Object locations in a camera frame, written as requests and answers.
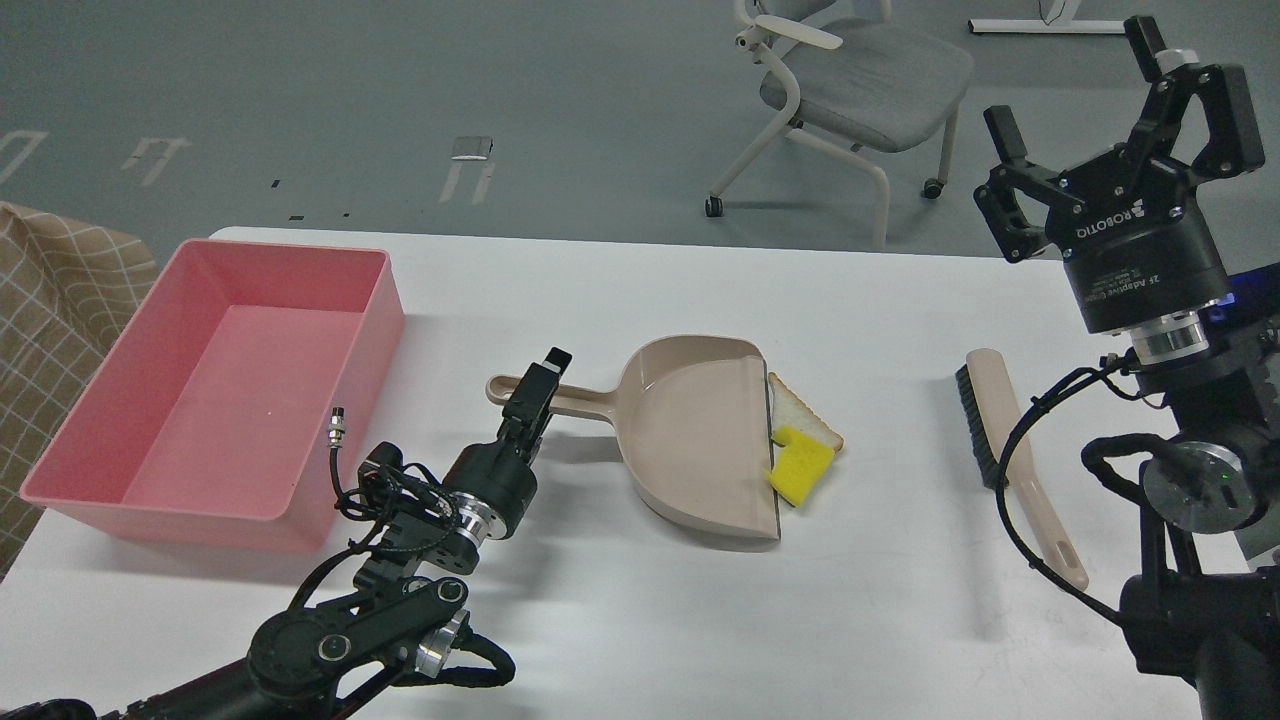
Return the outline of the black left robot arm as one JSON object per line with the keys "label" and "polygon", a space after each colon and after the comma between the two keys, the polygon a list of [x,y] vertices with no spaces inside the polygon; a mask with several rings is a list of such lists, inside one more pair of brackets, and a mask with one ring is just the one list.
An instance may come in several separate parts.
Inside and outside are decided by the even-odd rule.
{"label": "black left robot arm", "polygon": [[554,347],[530,365],[500,401],[495,438],[467,446],[444,477],[383,442],[344,486],[346,411],[334,407],[335,510],[366,521],[366,536],[319,564],[244,657],[118,717],[347,719],[390,688],[512,682],[512,657],[471,626],[465,578],[486,541],[512,537],[538,492],[532,462],[571,361]]}

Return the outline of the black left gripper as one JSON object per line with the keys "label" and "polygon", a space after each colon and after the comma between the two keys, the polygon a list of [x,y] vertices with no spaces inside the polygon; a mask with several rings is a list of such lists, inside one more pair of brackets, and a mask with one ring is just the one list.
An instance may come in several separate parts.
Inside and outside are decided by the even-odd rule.
{"label": "black left gripper", "polygon": [[506,400],[498,441],[467,446],[445,474],[443,486],[458,505],[461,533],[471,541],[511,537],[527,511],[538,489],[531,464],[572,357],[552,347],[532,363]]}

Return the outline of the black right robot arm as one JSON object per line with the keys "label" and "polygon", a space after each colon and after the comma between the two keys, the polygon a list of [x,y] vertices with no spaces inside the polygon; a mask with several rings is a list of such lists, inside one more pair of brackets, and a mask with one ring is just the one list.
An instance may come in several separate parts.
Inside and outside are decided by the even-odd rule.
{"label": "black right robot arm", "polygon": [[1119,626],[1140,673],[1196,689],[1204,719],[1277,716],[1277,568],[1211,574],[1197,536],[1277,516],[1277,265],[1229,274],[1196,191],[1265,164],[1245,72],[1165,44],[1155,18],[1124,24],[1149,86],[1128,138],[1065,170],[1027,156],[1012,110],[984,120],[998,154],[974,200],[1009,263],[1053,245],[1085,328],[1132,347],[1034,397],[986,469],[998,486],[1027,432],[1073,395],[1116,374],[1134,400],[1157,395],[1178,433],[1091,441],[1082,465],[1134,503],[1140,571],[1117,607],[1073,587],[1001,523],[1030,568]]}

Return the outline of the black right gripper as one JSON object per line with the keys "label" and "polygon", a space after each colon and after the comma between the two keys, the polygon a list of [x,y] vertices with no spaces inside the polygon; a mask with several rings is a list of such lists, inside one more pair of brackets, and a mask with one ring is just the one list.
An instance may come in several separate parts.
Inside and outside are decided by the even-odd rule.
{"label": "black right gripper", "polygon": [[[1027,159],[1012,109],[983,119],[998,155],[974,201],[1004,259],[1020,263],[1055,243],[1092,334],[1194,310],[1228,292],[1228,274],[1196,196],[1201,181],[1251,173],[1265,147],[1243,67],[1204,64],[1169,47],[1152,15],[1123,22],[1149,92],[1128,140],[1079,165],[1052,172]],[[1208,138],[1196,158],[1174,146],[1198,102]],[[1029,223],[1023,193],[1047,206]]]}

